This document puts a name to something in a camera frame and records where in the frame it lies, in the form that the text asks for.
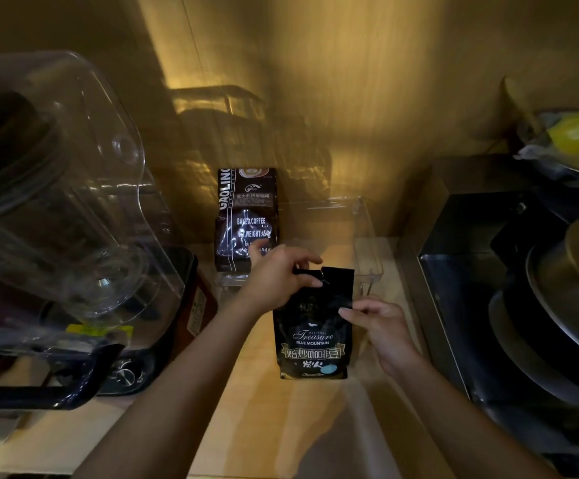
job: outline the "wooden countertop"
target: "wooden countertop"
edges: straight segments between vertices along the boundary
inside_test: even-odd
[[[194,250],[207,272],[206,250]],[[373,293],[405,305],[411,316],[386,239],[379,239],[379,250],[385,273]],[[71,474],[128,403],[96,399],[69,412],[34,413],[0,444],[0,471]],[[380,370],[362,330],[355,330],[347,380],[286,381],[279,378],[271,314],[247,338],[190,474],[453,477],[402,393]]]

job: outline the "hand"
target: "hand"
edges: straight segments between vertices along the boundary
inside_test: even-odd
[[[292,273],[296,266],[309,269],[310,262],[322,264],[322,258],[309,250],[285,244],[273,248],[263,257],[261,247],[266,243],[267,239],[260,239],[250,244],[252,272],[238,293],[254,307],[258,316],[283,306],[301,287],[323,286],[316,277]]]
[[[395,378],[404,365],[421,358],[409,333],[403,308],[371,296],[354,302],[352,307],[340,308],[339,314],[368,330],[380,366],[389,376]]]

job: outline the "black coffee bag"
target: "black coffee bag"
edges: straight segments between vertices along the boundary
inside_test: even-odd
[[[285,306],[274,310],[276,361],[281,378],[347,378],[351,355],[351,324],[338,314],[350,308],[354,288],[353,269],[322,267],[310,274],[323,287],[303,287]]]
[[[250,272],[249,245],[279,242],[279,205],[274,168],[219,170],[219,216],[214,228],[214,265],[219,272]]]

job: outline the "yellow sticker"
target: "yellow sticker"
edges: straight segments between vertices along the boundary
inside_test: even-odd
[[[133,326],[119,326],[118,328],[95,328],[94,326],[87,326],[86,324],[69,324],[65,329],[69,333],[86,336],[105,336],[110,330],[118,329],[125,331],[128,338],[132,338]]]

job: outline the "wall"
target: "wall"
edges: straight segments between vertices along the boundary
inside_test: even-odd
[[[190,241],[241,165],[287,199],[362,194],[397,233],[430,158],[509,125],[503,75],[579,106],[579,0],[0,0],[0,52],[48,48],[106,73]]]

